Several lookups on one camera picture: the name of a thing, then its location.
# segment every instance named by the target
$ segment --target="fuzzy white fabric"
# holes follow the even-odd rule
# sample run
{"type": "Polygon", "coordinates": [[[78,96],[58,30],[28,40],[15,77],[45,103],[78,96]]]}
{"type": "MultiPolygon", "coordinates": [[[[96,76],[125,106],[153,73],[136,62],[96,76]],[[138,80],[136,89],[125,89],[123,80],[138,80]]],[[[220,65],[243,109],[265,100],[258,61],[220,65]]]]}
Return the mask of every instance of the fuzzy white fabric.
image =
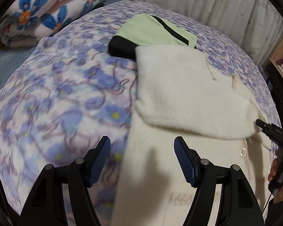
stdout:
{"type": "MultiPolygon", "coordinates": [[[[112,226],[182,226],[195,189],[185,181],[177,161],[174,152],[177,136],[183,136],[190,148],[215,165],[238,164],[262,207],[269,196],[266,178],[271,142],[260,133],[250,138],[256,129],[247,124],[253,125],[252,118],[259,114],[254,105],[248,104],[250,100],[246,97],[253,96],[247,88],[235,78],[211,67],[209,70],[205,55],[188,47],[139,47],[137,63],[138,100],[133,108],[112,226]],[[222,110],[215,107],[221,103],[232,112],[234,120],[223,106],[220,106],[222,110]],[[236,113],[240,110],[247,117],[236,113]],[[240,154],[243,147],[248,149],[245,157],[240,154]]],[[[220,191],[221,187],[217,186],[209,225],[216,221],[220,191]]]]}

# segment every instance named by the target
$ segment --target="cable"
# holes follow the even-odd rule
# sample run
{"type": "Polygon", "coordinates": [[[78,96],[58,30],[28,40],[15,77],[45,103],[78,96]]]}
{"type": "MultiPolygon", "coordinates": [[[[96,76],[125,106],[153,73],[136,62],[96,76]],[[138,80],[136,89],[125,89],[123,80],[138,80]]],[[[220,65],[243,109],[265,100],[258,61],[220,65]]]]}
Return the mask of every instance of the cable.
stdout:
{"type": "Polygon", "coordinates": [[[6,198],[1,179],[0,179],[0,195],[1,195],[1,199],[3,201],[3,205],[5,207],[5,211],[8,215],[9,220],[11,221],[12,226],[16,226],[16,222],[15,222],[14,218],[12,217],[11,211],[8,207],[8,200],[6,198]]]}
{"type": "Polygon", "coordinates": [[[272,196],[272,193],[270,193],[270,196],[268,197],[268,200],[267,200],[267,202],[266,202],[266,204],[265,204],[265,206],[264,206],[264,209],[263,209],[263,211],[262,211],[262,214],[264,213],[264,211],[265,211],[265,209],[266,209],[266,207],[267,207],[267,205],[268,205],[268,203],[269,203],[269,200],[270,200],[270,197],[272,196]]]}

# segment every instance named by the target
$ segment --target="white curtain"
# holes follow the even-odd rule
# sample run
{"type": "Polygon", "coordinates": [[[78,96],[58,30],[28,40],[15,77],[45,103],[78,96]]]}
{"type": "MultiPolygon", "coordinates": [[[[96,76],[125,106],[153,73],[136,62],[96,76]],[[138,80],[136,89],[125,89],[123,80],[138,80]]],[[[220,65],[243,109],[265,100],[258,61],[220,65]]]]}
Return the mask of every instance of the white curtain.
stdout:
{"type": "Polygon", "coordinates": [[[283,18],[268,0],[139,0],[195,19],[227,35],[257,65],[283,37],[283,18]]]}

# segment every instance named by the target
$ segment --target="gray-blue sheet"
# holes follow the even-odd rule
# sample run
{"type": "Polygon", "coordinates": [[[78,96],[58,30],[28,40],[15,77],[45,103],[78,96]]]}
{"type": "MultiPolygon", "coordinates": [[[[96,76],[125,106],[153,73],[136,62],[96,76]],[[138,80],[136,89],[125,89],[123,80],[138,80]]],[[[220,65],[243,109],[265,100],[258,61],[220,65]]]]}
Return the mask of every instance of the gray-blue sheet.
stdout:
{"type": "Polygon", "coordinates": [[[0,90],[8,78],[33,53],[35,47],[19,49],[5,47],[0,51],[0,90]]]}

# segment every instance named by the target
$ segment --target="black stripe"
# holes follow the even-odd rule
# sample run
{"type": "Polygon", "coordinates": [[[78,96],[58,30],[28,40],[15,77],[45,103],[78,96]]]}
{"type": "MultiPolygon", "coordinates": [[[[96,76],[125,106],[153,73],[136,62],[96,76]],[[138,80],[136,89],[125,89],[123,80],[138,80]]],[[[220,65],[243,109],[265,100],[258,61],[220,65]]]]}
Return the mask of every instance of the black stripe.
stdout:
{"type": "Polygon", "coordinates": [[[173,37],[176,39],[182,41],[184,44],[189,46],[189,40],[185,39],[183,36],[179,35],[176,31],[172,30],[169,26],[166,25],[165,22],[162,21],[161,18],[158,18],[157,16],[151,15],[154,19],[156,19],[165,29],[167,32],[169,32],[173,37]]]}

